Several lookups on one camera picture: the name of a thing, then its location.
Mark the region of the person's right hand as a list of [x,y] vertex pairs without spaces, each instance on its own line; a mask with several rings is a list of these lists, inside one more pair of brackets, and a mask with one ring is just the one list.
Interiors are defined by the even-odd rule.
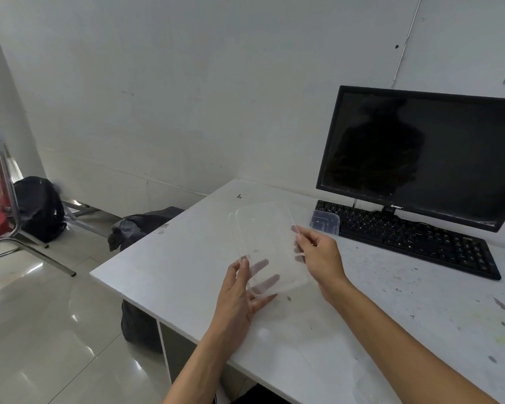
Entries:
[[323,298],[330,305],[335,306],[339,300],[340,291],[349,285],[350,281],[344,271],[336,240],[320,234],[321,240],[316,247],[296,246],[296,252],[303,254],[304,263],[312,278],[318,283]]

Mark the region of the person's left hand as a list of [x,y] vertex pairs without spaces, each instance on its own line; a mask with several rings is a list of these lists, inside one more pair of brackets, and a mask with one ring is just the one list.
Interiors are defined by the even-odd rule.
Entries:
[[207,333],[234,352],[245,340],[254,315],[270,304],[276,294],[255,297],[247,288],[228,288],[228,271],[218,295],[214,316]]

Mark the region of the clear plastic food container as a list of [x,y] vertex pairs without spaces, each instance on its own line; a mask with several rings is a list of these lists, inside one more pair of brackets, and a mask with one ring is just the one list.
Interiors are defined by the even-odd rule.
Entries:
[[[228,216],[237,254],[246,256],[252,277],[247,288],[257,298],[290,292],[309,283],[311,276],[302,254],[295,252],[296,222],[289,207],[279,201],[243,206]],[[280,280],[268,292],[257,285],[278,274]]]

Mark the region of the person's right forearm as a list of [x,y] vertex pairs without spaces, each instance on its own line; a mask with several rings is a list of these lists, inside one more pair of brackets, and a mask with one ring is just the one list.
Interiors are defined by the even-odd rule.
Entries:
[[423,346],[348,280],[319,284],[402,404],[499,404]]

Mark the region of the person's left forearm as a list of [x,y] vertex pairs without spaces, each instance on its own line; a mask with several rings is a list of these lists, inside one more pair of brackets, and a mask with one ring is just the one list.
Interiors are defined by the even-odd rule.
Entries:
[[210,326],[193,351],[192,342],[167,326],[160,325],[160,337],[172,382],[162,404],[213,404],[223,370],[236,349],[230,334]]

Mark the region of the small clear plastic container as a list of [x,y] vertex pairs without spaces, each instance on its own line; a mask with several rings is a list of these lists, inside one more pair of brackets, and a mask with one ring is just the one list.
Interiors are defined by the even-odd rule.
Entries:
[[314,210],[310,219],[310,228],[337,237],[340,231],[340,217],[324,210]]

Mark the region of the black computer keyboard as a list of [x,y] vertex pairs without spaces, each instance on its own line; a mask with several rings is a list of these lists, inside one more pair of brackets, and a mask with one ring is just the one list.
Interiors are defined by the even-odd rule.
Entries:
[[395,212],[367,211],[318,200],[315,210],[339,217],[335,235],[499,281],[502,277],[485,240],[421,222]]

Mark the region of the black grey bag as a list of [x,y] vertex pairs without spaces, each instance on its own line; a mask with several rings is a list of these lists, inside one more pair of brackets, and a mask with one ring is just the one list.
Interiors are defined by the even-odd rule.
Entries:
[[107,239],[109,251],[123,251],[154,230],[167,224],[182,212],[184,212],[183,209],[170,206],[163,210],[134,214],[122,218],[111,227],[111,232]]

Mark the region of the dark bag under table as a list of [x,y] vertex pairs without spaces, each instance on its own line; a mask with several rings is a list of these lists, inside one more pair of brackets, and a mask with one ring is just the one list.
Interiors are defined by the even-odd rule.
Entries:
[[121,312],[124,339],[134,346],[162,355],[163,347],[156,319],[126,300],[121,303]]

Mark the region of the person's black trousers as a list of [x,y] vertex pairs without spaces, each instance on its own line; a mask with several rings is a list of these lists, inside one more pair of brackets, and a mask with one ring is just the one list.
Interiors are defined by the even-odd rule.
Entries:
[[222,384],[217,386],[214,399],[211,404],[292,404],[269,389],[256,384],[246,393],[230,401]]

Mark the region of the black computer monitor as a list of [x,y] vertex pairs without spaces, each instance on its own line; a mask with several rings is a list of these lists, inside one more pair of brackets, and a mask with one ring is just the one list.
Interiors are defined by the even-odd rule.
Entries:
[[505,98],[340,86],[316,188],[496,233]]

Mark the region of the black backpack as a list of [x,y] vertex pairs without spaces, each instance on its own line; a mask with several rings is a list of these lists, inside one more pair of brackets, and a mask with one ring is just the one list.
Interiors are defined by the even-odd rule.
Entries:
[[13,184],[20,213],[20,230],[44,243],[57,239],[65,230],[65,211],[51,181],[27,176]]

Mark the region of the grey metal floor frame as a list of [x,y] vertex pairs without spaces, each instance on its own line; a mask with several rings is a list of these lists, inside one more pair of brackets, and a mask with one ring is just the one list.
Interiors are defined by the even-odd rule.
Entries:
[[83,220],[84,217],[88,216],[99,216],[102,213],[102,210],[92,207],[90,205],[79,203],[76,200],[61,200],[61,203],[64,208],[65,213],[65,221],[67,224],[76,226],[78,228],[82,228],[86,231],[91,232],[92,234],[98,235],[103,238],[107,238],[109,236],[108,229],[101,229],[89,222]]

